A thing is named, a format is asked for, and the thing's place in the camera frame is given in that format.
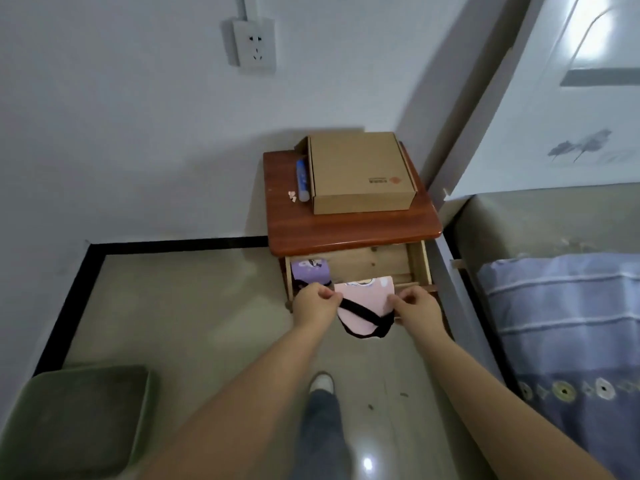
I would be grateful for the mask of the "person's right hand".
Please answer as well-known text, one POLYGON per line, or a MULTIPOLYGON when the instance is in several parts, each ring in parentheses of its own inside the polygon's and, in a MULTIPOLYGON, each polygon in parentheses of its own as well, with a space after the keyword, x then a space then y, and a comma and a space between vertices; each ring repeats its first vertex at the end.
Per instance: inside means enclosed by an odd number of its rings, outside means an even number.
POLYGON ((405 290, 418 290, 417 299, 393 301, 392 294, 387 297, 387 302, 396 315, 396 322, 404 326, 410 336, 420 343, 447 337, 442 310, 436 298, 419 286, 405 290))

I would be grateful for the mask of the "person's left hand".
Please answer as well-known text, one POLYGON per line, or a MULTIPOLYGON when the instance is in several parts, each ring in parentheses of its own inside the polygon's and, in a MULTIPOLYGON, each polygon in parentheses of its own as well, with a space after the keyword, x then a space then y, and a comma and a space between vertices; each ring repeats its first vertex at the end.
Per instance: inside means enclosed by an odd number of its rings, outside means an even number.
POLYGON ((337 316, 343 295, 335 291, 331 300, 317 295, 319 283, 309 284, 299 291, 292 302, 293 328, 325 333, 337 316))

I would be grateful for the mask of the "person's right forearm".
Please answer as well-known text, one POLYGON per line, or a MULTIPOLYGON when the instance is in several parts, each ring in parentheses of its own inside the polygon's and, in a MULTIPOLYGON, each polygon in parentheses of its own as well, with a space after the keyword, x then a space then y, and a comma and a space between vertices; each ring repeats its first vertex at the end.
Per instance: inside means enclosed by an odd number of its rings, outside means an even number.
POLYGON ((615 480, 443 328, 407 328, 499 480, 615 480))

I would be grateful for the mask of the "person's left forearm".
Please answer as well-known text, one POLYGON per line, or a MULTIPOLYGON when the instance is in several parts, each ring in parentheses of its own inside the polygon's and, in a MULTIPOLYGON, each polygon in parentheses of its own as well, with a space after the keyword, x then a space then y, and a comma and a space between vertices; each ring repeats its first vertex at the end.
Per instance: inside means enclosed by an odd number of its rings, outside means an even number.
POLYGON ((333 318, 296 322, 180 428, 139 480, 242 480, 276 432, 333 318))

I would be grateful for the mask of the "light wooden drawer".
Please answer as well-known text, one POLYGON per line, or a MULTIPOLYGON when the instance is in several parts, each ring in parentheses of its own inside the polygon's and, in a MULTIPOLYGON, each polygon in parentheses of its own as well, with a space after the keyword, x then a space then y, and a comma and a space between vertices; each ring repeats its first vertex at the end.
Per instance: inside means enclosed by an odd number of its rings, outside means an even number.
POLYGON ((437 286, 431 277, 425 242, 388 244, 281 258, 287 296, 285 307, 288 310, 291 310, 292 300, 298 293, 293 285, 292 263, 307 259, 324 259, 328 264, 332 283, 391 276, 398 291, 418 285, 430 293, 437 293, 437 286))

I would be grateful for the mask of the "red-brown wooden nightstand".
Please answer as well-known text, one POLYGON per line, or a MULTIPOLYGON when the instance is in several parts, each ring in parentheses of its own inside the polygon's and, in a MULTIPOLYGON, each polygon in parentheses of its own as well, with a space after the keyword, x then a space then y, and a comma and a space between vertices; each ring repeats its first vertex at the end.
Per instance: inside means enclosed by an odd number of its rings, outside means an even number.
POLYGON ((278 257, 430 241, 444 226, 404 144, 401 148, 417 185, 407 210, 315 215, 309 202, 292 202, 295 167, 303 156, 293 150, 262 156, 268 246, 278 257))

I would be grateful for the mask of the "blue tube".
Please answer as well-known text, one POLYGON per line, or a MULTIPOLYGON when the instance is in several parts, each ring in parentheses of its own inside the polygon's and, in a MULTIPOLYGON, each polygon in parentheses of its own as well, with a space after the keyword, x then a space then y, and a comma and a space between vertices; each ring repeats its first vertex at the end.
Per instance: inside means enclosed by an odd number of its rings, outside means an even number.
POLYGON ((299 201, 308 202, 311 198, 311 192, 308 181, 307 160, 305 158, 299 159, 296 162, 296 181, 299 201))

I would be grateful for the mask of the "brown cardboard box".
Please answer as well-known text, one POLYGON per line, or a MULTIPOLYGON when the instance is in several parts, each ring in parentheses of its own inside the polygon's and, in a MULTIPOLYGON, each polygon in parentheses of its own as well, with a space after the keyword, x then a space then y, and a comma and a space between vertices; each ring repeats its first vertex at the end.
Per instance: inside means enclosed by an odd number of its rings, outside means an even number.
POLYGON ((393 132, 336 130, 305 136, 315 215, 408 210, 417 194, 409 160, 393 132))

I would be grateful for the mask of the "person's leg in jeans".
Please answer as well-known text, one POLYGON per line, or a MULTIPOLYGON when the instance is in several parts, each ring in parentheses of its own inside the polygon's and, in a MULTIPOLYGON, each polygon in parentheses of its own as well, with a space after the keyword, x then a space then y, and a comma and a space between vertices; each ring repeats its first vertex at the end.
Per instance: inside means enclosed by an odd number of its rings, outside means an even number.
POLYGON ((351 475, 338 398, 316 389, 309 394, 302 415, 289 479, 351 480, 351 475))

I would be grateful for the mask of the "blue striped quilt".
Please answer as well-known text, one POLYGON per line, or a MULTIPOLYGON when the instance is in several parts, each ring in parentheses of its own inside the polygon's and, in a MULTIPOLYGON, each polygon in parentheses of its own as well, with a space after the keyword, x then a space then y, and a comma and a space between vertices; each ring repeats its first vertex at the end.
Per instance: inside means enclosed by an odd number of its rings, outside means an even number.
POLYGON ((640 480, 640 254, 496 260, 477 280, 525 402, 640 480))

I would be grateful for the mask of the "white wardrobe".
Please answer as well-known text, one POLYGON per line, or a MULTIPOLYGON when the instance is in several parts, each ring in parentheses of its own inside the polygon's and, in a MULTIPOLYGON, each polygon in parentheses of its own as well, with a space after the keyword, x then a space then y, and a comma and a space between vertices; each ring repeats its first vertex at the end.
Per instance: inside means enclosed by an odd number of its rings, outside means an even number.
POLYGON ((432 201, 638 182, 640 0, 532 0, 432 201))

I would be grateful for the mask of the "green plastic bin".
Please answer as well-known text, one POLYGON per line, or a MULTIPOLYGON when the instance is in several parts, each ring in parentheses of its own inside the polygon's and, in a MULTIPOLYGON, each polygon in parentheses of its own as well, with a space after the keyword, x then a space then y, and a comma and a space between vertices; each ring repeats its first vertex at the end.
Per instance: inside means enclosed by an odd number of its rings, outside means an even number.
POLYGON ((0 435, 0 480, 102 480, 139 462, 158 375, 143 365, 73 367, 28 381, 0 435))

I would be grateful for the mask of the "bed frame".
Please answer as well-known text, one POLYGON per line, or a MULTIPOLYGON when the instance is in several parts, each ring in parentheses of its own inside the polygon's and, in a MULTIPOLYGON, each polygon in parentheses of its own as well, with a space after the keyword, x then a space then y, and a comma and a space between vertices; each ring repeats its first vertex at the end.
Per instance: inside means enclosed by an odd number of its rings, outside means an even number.
MULTIPOLYGON (((500 341, 477 280, 479 269, 515 258, 640 254, 640 184, 478 195, 454 218, 452 240, 452 250, 459 252, 481 304, 489 336, 500 341)), ((501 341, 500 348, 510 368, 501 341)))

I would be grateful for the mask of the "white wall socket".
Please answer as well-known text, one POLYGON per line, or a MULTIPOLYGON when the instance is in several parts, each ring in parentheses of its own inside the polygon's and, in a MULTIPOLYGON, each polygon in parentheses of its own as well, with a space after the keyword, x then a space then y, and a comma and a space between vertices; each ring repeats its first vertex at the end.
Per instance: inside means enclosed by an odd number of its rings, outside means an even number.
POLYGON ((232 22, 239 68, 251 72, 276 72, 275 21, 232 22))

